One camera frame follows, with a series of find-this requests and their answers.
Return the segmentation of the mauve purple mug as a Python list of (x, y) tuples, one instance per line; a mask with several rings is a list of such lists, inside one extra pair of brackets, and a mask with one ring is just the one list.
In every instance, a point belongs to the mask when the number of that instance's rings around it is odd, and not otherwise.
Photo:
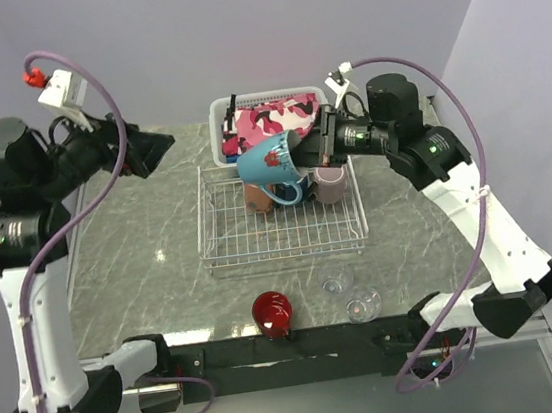
[(344, 167), (318, 167), (313, 172), (315, 199), (322, 204), (340, 202), (346, 192), (347, 173)]

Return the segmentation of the light blue mug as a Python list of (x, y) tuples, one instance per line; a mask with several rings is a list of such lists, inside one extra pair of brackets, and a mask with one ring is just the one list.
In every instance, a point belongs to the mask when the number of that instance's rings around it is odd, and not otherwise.
[[(252, 184), (264, 194), (283, 206), (292, 206), (302, 201), (304, 192), (299, 184), (307, 171), (296, 166), (291, 152), (302, 138), (294, 130), (280, 132), (249, 149), (236, 161), (239, 177), (245, 184)], [(294, 190), (291, 199), (281, 199), (268, 190), (269, 185), (284, 185)]]

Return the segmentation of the salmon pink mug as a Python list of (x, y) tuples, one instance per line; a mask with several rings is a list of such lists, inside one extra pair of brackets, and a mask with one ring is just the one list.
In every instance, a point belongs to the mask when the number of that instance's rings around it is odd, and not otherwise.
[(261, 188), (253, 184), (243, 184), (244, 201), (250, 213), (267, 214), (274, 208), (275, 202)]

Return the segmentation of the dark blue mug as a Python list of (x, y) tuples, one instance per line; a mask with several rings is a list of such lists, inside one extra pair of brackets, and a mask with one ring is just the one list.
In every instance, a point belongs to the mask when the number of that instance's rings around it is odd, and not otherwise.
[[(302, 189), (302, 196), (299, 200), (300, 204), (301, 202), (307, 201), (311, 196), (310, 188), (312, 184), (308, 175), (300, 179), (297, 184)], [(292, 201), (297, 197), (297, 193), (294, 187), (287, 184), (276, 184), (274, 186), (274, 194), (283, 201)]]

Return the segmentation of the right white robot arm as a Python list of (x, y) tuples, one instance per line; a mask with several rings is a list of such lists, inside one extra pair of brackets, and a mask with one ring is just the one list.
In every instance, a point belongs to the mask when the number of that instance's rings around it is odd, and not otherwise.
[(458, 137), (423, 119), (418, 89), (401, 74), (366, 84), (367, 113), (318, 109), (311, 130), (291, 150), (300, 167), (339, 167), (351, 156), (383, 156), (396, 174), (435, 203), (479, 249), (490, 282), (460, 296), (431, 293), (408, 313), (412, 340), (432, 347), (449, 329), (483, 327), (511, 338), (552, 299), (552, 257), (511, 217), (481, 179)]

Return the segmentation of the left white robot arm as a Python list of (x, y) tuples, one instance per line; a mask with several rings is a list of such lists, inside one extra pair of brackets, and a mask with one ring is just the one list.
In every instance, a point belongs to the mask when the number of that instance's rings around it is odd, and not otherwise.
[(0, 118), (0, 295), (19, 368), (12, 413), (117, 413), (139, 378), (169, 380), (174, 358), (162, 335), (148, 334), (97, 364), (79, 362), (66, 289), (76, 217), (63, 202), (102, 170), (147, 178), (174, 138), (112, 115), (91, 118), (88, 128), (66, 117), (57, 124), (67, 131), (59, 143), (21, 119)]

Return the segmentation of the pink camouflage cloth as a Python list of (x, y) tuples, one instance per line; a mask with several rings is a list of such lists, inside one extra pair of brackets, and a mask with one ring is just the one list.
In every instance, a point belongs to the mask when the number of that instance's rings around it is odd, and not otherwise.
[(225, 157), (239, 156), (268, 137), (288, 129), (303, 138), (311, 130), (320, 104), (316, 95), (310, 93), (261, 102), (251, 107), (237, 106), (235, 133), (223, 134), (225, 116), (222, 119), (221, 153)]

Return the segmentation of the white plastic basket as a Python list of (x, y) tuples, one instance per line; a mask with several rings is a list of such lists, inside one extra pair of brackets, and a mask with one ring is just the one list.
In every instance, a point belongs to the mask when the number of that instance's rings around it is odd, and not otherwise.
[(305, 136), (320, 105), (327, 98), (320, 88), (232, 94), (210, 105), (209, 125), (212, 157), (220, 167), (231, 167), (240, 155), (283, 131)]

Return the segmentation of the black item in basket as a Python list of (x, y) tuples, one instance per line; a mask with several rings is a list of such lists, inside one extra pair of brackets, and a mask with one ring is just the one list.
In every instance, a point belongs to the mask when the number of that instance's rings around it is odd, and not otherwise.
[(235, 133), (234, 131), (234, 126), (235, 126), (235, 123), (234, 123), (234, 119), (235, 119), (235, 111), (236, 111), (236, 98), (237, 97), (237, 94), (231, 94), (230, 95), (230, 101), (229, 101), (229, 105), (227, 107), (227, 110), (226, 110), (226, 113), (225, 113), (225, 118), (224, 118), (224, 125), (223, 125), (223, 128), (222, 128), (222, 132), (224, 135), (229, 135), (231, 133)]

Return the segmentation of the clear glass cup far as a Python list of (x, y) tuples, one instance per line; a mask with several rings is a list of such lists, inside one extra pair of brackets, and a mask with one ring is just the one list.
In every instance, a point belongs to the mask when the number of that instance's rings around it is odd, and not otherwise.
[(321, 267), (318, 270), (320, 287), (329, 294), (347, 292), (354, 285), (354, 271), (350, 265), (337, 264)]

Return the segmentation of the clear glass cup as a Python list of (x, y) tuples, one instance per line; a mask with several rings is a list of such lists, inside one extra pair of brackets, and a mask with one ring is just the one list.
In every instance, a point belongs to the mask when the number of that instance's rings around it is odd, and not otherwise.
[(382, 309), (381, 296), (372, 286), (355, 289), (349, 294), (345, 305), (348, 319), (354, 324), (373, 321)]
[(320, 287), (329, 294), (347, 292), (354, 285), (354, 271), (350, 265), (337, 264), (321, 267), (318, 270)]

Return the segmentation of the clear glass cup near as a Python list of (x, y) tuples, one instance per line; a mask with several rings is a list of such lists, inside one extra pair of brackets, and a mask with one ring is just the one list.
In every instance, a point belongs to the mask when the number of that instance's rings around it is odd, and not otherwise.
[(349, 294), (345, 305), (348, 319), (354, 324), (373, 321), (382, 309), (381, 296), (372, 286), (355, 289)]

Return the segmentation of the red mug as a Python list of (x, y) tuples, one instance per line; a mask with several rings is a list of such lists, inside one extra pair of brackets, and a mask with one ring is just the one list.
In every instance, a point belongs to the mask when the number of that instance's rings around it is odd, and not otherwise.
[(252, 318), (260, 333), (267, 338), (289, 337), (293, 308), (285, 294), (266, 291), (254, 300)]

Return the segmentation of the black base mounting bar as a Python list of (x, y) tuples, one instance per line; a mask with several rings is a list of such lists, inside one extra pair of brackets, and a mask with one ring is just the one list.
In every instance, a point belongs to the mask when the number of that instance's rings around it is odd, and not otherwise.
[(208, 380), (219, 396), (328, 382), (368, 374), (393, 376), (427, 333), (411, 314), (365, 324), (296, 330), (291, 339), (251, 335), (173, 346), (170, 368), (139, 378), (154, 386), (172, 377)]

